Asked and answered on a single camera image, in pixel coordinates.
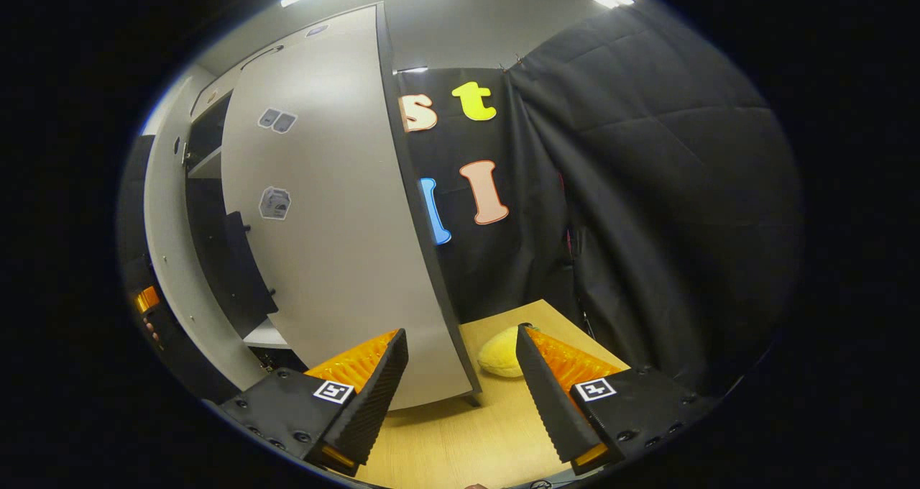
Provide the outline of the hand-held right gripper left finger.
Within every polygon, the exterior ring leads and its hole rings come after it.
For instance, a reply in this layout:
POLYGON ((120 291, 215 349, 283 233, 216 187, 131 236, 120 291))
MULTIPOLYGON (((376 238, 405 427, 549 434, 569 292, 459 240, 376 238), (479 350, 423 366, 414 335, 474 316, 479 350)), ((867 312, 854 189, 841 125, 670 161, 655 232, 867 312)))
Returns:
POLYGON ((300 462, 355 475, 377 442, 408 359, 405 330, 393 329, 312 369, 279 367, 219 409, 300 462))

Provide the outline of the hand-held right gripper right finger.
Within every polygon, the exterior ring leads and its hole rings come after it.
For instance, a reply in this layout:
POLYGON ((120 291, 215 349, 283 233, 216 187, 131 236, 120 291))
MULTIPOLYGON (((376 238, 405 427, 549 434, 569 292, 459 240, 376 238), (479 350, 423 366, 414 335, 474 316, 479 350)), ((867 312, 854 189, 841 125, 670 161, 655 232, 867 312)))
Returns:
POLYGON ((526 324, 517 334, 516 358, 543 427, 576 475, 635 462, 719 405, 651 367, 615 367, 526 324))

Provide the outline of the white shoe cabinet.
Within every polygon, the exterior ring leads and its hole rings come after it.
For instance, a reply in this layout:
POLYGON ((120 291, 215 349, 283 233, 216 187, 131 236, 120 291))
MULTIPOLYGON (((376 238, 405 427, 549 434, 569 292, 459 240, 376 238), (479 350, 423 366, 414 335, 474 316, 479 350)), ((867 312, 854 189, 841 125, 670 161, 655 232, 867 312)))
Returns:
POLYGON ((410 361, 393 411, 480 404, 403 129, 385 5, 326 17, 220 76, 165 87, 142 223, 178 323, 165 364, 222 401, 266 377, 270 323, 306 367, 391 329, 410 361))

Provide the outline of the white cabinet drawer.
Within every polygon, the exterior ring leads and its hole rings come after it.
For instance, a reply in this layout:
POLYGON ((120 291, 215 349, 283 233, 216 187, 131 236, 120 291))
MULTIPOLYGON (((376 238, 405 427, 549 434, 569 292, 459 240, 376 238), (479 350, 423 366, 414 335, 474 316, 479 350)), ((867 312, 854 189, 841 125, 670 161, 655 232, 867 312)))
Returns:
POLYGON ((315 21, 306 26, 297 27, 296 30, 286 30, 280 21, 272 23, 263 21, 247 22, 243 27, 231 31, 227 37, 210 47, 197 64, 213 73, 214 79, 198 92, 198 96, 190 110, 190 118, 194 121, 214 103, 232 91, 239 74, 239 67, 250 57, 261 53, 276 45, 285 45, 285 49, 299 45, 313 35, 326 32, 332 24, 338 23, 342 17, 362 9, 374 9, 377 4, 359 5, 354 9, 339 12, 331 17, 315 21))

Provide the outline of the yellow plush toy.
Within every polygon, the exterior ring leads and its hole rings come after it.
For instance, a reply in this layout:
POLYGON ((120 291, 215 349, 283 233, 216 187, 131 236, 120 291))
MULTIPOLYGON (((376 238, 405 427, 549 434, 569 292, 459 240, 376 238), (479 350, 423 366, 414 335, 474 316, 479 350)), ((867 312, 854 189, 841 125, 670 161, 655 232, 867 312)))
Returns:
POLYGON ((518 325, 503 329, 483 344, 477 362, 487 374, 500 378, 521 378, 522 368, 517 358, 518 325))

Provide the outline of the black backdrop cloth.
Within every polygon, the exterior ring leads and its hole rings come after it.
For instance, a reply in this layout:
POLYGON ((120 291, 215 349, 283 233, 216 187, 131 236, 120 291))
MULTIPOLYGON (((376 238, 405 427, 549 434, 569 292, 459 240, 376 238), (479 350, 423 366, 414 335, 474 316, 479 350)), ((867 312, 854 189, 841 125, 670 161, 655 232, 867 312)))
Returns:
POLYGON ((417 176, 434 183, 438 223, 450 234, 435 249, 458 321, 536 300, 577 316, 561 174, 509 73, 443 68, 395 79, 410 97, 405 115, 437 116, 407 141, 417 176))
POLYGON ((651 3, 559 32, 510 85, 561 174, 595 338, 694 392, 732 390, 768 351, 801 259, 801 181, 768 102, 651 3))

